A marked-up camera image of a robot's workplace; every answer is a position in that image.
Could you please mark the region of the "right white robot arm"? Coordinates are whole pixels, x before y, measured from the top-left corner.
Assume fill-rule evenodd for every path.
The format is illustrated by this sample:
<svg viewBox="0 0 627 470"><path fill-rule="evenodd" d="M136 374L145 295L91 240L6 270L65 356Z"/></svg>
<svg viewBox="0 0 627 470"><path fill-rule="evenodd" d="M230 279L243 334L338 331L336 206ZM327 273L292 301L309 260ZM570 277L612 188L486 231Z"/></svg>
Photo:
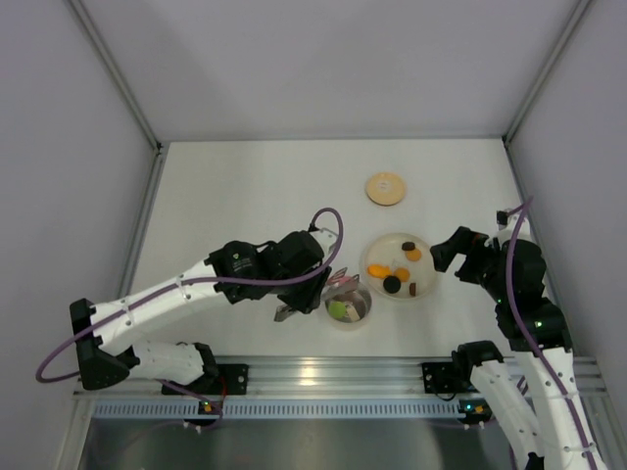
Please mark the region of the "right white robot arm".
<svg viewBox="0 0 627 470"><path fill-rule="evenodd" d="M565 318L545 294L542 251L527 235L514 239L512 230L503 226L489 236L461 226L430 249L438 272L461 256L457 279L483 288L493 299L499 329L524 383L514 383L490 341L453 351L456 371L488 404L517 468L604 469L576 384Z"/></svg>

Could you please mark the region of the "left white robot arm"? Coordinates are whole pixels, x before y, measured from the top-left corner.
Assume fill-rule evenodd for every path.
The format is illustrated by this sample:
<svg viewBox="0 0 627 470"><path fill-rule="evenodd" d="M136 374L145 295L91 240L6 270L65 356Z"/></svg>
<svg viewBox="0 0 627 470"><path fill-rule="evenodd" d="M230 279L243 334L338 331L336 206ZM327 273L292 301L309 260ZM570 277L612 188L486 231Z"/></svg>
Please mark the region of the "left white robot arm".
<svg viewBox="0 0 627 470"><path fill-rule="evenodd" d="M181 340L160 343L152 333L196 313L275 296L289 311L310 313L321 302L331 269L323 263L338 237L322 228L294 231L278 242L232 241L151 289L109 303L70 306L79 377L87 391L128 378L166 380L204 393L217 378L211 348Z"/></svg>

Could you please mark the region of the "white tofu piece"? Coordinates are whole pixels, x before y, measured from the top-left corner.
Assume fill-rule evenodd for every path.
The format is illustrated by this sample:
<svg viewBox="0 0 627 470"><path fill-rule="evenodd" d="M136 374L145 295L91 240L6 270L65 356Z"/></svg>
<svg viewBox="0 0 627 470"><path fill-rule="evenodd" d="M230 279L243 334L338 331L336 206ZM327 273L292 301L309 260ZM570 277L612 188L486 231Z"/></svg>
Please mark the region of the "white tofu piece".
<svg viewBox="0 0 627 470"><path fill-rule="evenodd" d="M359 312L353 305L344 304L345 313L342 317L342 321L345 323L356 323L359 322L362 318L360 317Z"/></svg>

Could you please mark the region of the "metal tongs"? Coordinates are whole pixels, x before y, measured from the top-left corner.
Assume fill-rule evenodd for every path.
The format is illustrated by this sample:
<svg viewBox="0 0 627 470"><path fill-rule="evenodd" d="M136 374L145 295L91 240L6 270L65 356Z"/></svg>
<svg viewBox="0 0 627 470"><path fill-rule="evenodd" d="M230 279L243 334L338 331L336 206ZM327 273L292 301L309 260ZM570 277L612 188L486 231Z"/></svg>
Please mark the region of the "metal tongs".
<svg viewBox="0 0 627 470"><path fill-rule="evenodd" d="M329 287L326 285L329 277L348 276L347 272L347 267L341 268L335 273L331 273L330 269L327 268L313 279L305 281L302 284L290 286L287 294L278 296L282 301L282 305L276 309L273 321L283 322L297 312L309 314L324 304L324 301L329 297L345 292L346 290L350 291L355 289L360 281L358 274L352 275L359 277L358 282L346 283L337 287Z"/></svg>

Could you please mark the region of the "green round food piece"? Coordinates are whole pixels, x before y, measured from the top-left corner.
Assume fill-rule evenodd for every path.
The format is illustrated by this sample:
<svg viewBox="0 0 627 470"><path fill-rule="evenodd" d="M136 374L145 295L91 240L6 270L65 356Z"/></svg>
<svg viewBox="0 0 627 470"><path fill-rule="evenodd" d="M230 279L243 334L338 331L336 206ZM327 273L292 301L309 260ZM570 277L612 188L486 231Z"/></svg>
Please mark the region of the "green round food piece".
<svg viewBox="0 0 627 470"><path fill-rule="evenodd" d="M344 303L333 301L328 305L327 311L331 317L340 319L346 314L347 308Z"/></svg>

